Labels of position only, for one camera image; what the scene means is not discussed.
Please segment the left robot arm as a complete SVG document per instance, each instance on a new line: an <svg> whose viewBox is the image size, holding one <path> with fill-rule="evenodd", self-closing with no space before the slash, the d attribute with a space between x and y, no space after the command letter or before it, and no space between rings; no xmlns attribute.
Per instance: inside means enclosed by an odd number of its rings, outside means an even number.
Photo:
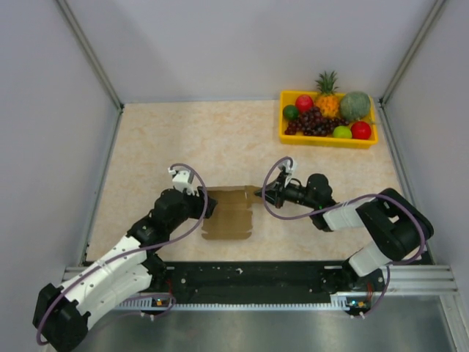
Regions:
<svg viewBox="0 0 469 352"><path fill-rule="evenodd" d="M217 202L199 187L195 194L170 188L153 209L138 220L114 247L88 268L58 286L47 284L38 294L33 316L39 345L72 351L93 326L132 295L160 290L166 266L156 251L189 219L202 222Z"/></svg>

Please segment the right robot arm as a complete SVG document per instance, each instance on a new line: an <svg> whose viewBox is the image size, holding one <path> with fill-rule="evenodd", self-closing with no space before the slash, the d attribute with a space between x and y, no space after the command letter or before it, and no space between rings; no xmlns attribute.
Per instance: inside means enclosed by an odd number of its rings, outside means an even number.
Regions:
<svg viewBox="0 0 469 352"><path fill-rule="evenodd" d="M414 249L420 249L434 235L430 221L393 188L381 191L377 197L367 197L347 204L333 199L333 190L323 174L312 174L307 184L288 181L280 172L272 183L254 192L257 197L281 208L285 202L311 208L313 225L324 232L364 227L372 241L346 259L341 273L333 280L351 290L361 289L369 274L379 267L400 262Z"/></svg>

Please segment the brown cardboard box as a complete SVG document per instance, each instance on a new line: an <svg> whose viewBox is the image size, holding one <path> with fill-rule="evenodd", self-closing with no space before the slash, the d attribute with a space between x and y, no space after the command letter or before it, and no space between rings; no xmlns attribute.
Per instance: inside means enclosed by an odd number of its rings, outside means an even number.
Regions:
<svg viewBox="0 0 469 352"><path fill-rule="evenodd" d="M253 229L253 205L261 204L255 195L258 186L209 187L207 193L218 203L202 225L206 241L244 241Z"/></svg>

